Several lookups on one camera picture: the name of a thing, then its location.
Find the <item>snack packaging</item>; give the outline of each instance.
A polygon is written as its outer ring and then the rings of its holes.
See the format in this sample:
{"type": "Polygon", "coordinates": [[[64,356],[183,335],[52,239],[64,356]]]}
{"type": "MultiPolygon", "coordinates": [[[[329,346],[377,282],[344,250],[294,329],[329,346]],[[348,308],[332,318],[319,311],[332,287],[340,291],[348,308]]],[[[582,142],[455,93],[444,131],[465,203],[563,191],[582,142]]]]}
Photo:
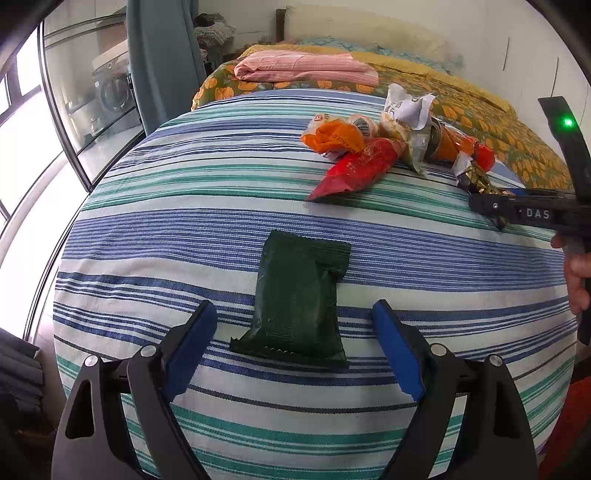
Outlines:
{"type": "Polygon", "coordinates": [[[359,128],[326,113],[319,113],[312,119],[301,140],[317,153],[340,150],[361,153],[365,148],[359,128]]]}
{"type": "Polygon", "coordinates": [[[403,87],[392,83],[379,121],[381,136],[403,140],[408,145],[402,160],[417,173],[423,172],[422,162],[431,138],[429,110],[434,99],[431,93],[412,97],[403,87]]]}
{"type": "Polygon", "coordinates": [[[432,161],[455,162],[458,153],[464,152],[472,157],[487,172],[495,165],[495,152],[485,144],[481,144],[476,138],[466,135],[453,125],[433,118],[431,138],[429,141],[426,158],[432,161]]]}
{"type": "Polygon", "coordinates": [[[406,150],[402,140],[372,138],[361,154],[347,153],[308,197],[315,200],[340,192],[358,192],[374,183],[406,150]]]}
{"type": "Polygon", "coordinates": [[[250,329],[230,351],[284,362],[347,367],[336,283],[351,245],[273,230],[262,249],[250,329]]]}
{"type": "Polygon", "coordinates": [[[498,193],[514,195],[513,192],[492,185],[486,172],[467,153],[460,152],[452,166],[452,172],[457,178],[457,184],[462,190],[471,194],[498,193]]]}
{"type": "Polygon", "coordinates": [[[359,113],[351,115],[347,119],[347,123],[359,128],[361,134],[363,135],[363,138],[366,140],[378,136],[378,124],[366,115],[361,115],[359,113]]]}

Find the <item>finger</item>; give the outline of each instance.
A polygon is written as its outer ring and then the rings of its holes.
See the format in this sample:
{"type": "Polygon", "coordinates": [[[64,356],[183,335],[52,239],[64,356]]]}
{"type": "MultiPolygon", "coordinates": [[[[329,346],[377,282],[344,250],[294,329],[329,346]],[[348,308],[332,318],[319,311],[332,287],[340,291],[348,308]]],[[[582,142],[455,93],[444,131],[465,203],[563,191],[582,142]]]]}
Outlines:
{"type": "Polygon", "coordinates": [[[577,302],[577,292],[582,290],[583,280],[570,268],[570,258],[564,259],[564,279],[566,281],[566,290],[569,293],[570,310],[575,315],[578,315],[581,313],[582,308],[577,302]]]}
{"type": "Polygon", "coordinates": [[[579,289],[573,293],[573,305],[580,308],[581,312],[583,310],[587,310],[589,308],[589,303],[591,302],[591,297],[587,290],[579,289]]]}
{"type": "Polygon", "coordinates": [[[564,244],[564,238],[559,233],[554,235],[552,237],[552,240],[550,240],[550,245],[552,246],[552,248],[562,248],[564,247],[564,244]]]}
{"type": "Polygon", "coordinates": [[[581,278],[591,277],[591,253],[584,255],[573,255],[569,258],[571,271],[581,278]]]}

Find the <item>blue and white striped cloth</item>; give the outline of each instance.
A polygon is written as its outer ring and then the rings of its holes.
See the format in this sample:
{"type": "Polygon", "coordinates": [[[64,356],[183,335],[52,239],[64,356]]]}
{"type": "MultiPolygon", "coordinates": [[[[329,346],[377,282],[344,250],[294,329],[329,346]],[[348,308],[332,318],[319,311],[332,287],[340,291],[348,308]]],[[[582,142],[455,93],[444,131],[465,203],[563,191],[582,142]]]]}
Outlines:
{"type": "MultiPolygon", "coordinates": [[[[415,410],[372,331],[371,307],[387,299],[429,342],[466,358],[502,355],[535,445],[543,445],[576,339],[551,232],[497,232],[470,212],[451,172],[433,166],[426,177],[395,166],[365,192],[304,201],[330,167],[300,141],[310,118],[378,119],[383,102],[331,90],[252,93],[182,115],[122,158],[84,205],[57,278],[54,332],[66,391],[88,354],[131,356],[208,299],[219,327],[174,412],[212,478],[377,478],[415,410]],[[229,351],[230,337],[249,326],[272,229],[352,244],[337,288],[348,370],[229,351]]],[[[518,185],[502,165],[491,176],[518,185]]],[[[449,462],[464,400],[433,474],[449,462]]],[[[124,403],[142,467],[155,473],[132,401],[124,403]]]]}

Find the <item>bed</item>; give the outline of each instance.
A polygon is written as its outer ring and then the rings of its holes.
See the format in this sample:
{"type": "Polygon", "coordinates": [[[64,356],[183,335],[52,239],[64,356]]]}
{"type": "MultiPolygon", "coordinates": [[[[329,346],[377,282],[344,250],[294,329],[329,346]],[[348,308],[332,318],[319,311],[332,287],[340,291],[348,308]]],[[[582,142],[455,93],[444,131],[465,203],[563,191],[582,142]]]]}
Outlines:
{"type": "MultiPolygon", "coordinates": [[[[451,172],[432,165],[421,177],[397,164],[364,192],[304,201],[330,167],[300,141],[309,119],[377,119],[383,103],[345,90],[254,89],[164,124],[120,159],[83,206],[57,275],[66,393],[88,355],[131,356],[208,299],[219,327],[173,410],[212,478],[377,478],[415,409],[372,331],[371,306],[386,299],[430,343],[466,358],[502,355],[541,448],[567,392],[577,329],[551,232],[497,232],[469,210],[451,172]],[[272,229],[352,244],[337,288],[348,370],[229,351],[249,326],[272,229]]],[[[491,179],[520,185],[500,162],[491,179]]],[[[123,401],[139,461],[156,473],[123,401]]],[[[464,401],[434,473],[450,460],[464,401]]]]}
{"type": "Polygon", "coordinates": [[[437,99],[431,114],[493,148],[500,161],[527,187],[573,189],[564,161],[519,121],[509,102],[446,73],[455,73],[462,60],[451,53],[445,40],[435,33],[367,12],[313,6],[278,10],[277,38],[281,40],[277,44],[251,46],[240,58],[216,69],[196,92],[191,109],[252,92],[291,88],[334,89],[385,98],[388,85],[398,83],[413,95],[435,93],[437,99]],[[309,38],[314,32],[325,36],[309,38]],[[336,37],[347,38],[347,41],[336,37]],[[361,45],[364,38],[371,39],[371,44],[361,45]],[[325,80],[241,82],[234,76],[234,67],[242,58],[269,49],[312,53],[344,53],[346,50],[355,59],[376,68],[379,85],[370,87],[325,80]]]}

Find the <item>washing machine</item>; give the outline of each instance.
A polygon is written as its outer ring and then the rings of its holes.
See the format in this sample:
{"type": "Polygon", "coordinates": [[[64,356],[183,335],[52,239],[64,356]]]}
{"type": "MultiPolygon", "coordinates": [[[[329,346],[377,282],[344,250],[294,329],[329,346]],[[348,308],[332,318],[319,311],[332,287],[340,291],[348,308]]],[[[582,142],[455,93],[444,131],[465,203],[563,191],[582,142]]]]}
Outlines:
{"type": "Polygon", "coordinates": [[[129,87],[129,54],[127,40],[114,46],[94,59],[92,73],[95,84],[95,98],[101,115],[93,119],[93,131],[113,124],[109,132],[114,134],[139,125],[138,115],[128,112],[135,106],[135,99],[129,87]]]}

